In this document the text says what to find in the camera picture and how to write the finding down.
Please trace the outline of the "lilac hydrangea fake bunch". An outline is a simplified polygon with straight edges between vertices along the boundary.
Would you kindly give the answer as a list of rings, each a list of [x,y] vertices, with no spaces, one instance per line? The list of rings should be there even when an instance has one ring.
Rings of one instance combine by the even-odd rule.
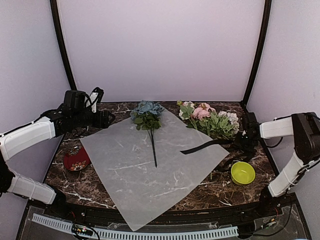
[[[233,140],[240,124],[236,113],[229,111],[212,112],[209,118],[210,136],[215,139]]]

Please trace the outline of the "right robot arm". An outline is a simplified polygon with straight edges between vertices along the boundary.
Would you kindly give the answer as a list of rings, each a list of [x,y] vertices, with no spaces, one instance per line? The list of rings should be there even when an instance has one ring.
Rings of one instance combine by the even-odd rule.
[[[274,198],[296,186],[304,175],[320,163],[320,117],[315,112],[293,113],[259,123],[253,112],[242,119],[243,131],[236,134],[233,144],[253,152],[261,140],[292,137],[293,152],[281,172],[264,187],[255,213],[266,217],[275,208]]]

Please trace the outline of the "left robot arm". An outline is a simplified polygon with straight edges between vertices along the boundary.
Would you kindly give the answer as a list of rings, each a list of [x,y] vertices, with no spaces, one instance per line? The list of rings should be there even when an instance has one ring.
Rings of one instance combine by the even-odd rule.
[[[23,176],[10,169],[7,162],[20,152],[76,128],[93,127],[106,129],[116,119],[108,110],[97,110],[104,91],[96,87],[91,94],[68,90],[63,103],[57,109],[43,112],[34,121],[0,135],[0,192],[12,193],[30,200],[51,205],[51,210],[60,218],[67,218],[70,206],[59,190]]]

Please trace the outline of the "pink peony fake stem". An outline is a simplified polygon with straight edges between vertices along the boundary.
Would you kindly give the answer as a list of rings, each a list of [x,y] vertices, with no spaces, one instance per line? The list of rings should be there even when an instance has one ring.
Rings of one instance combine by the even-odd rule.
[[[188,110],[192,110],[192,112],[188,114],[188,120],[191,126],[198,131],[203,130],[204,133],[209,136],[209,120],[211,114],[216,113],[216,110],[205,102],[196,106],[193,102],[188,101],[184,102],[184,106],[187,107]]]

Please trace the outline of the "black ribbon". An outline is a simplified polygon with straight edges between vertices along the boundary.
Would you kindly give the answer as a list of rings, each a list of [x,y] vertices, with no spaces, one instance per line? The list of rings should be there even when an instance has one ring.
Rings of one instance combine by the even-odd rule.
[[[245,157],[243,161],[245,163],[248,163],[252,158],[255,157],[255,154],[257,152],[256,146],[258,145],[257,140],[249,140],[248,138],[241,138],[238,140],[229,140],[229,139],[215,139],[208,141],[202,145],[199,145],[197,147],[182,150],[181,153],[184,155],[192,154],[195,152],[198,152],[204,148],[207,148],[212,145],[231,145],[229,149],[232,150],[241,150],[242,154],[238,155],[239,157]]]

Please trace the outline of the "translucent white wrapping paper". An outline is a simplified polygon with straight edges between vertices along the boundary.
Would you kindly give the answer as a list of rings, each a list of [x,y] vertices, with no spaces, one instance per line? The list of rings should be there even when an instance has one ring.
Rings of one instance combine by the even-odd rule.
[[[218,144],[191,154],[210,140],[164,110],[150,139],[130,118],[81,139],[89,159],[131,230],[137,231],[196,188],[228,155]]]

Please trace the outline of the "blue fake rose bunch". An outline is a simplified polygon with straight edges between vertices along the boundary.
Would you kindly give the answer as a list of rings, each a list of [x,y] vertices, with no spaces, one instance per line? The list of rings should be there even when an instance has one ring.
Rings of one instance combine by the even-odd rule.
[[[133,123],[136,125],[138,131],[147,131],[148,136],[152,145],[154,165],[157,168],[157,156],[155,148],[154,133],[161,127],[161,115],[165,108],[158,102],[142,100],[138,103],[137,107],[134,108],[130,117]]]

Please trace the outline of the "white fake rose stem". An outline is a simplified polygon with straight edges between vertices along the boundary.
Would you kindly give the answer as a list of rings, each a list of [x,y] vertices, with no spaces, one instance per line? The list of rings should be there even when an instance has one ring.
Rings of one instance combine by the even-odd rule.
[[[194,110],[196,109],[196,105],[192,101],[177,101],[177,105],[179,106],[179,114],[178,116],[182,120],[188,120],[192,117]]]

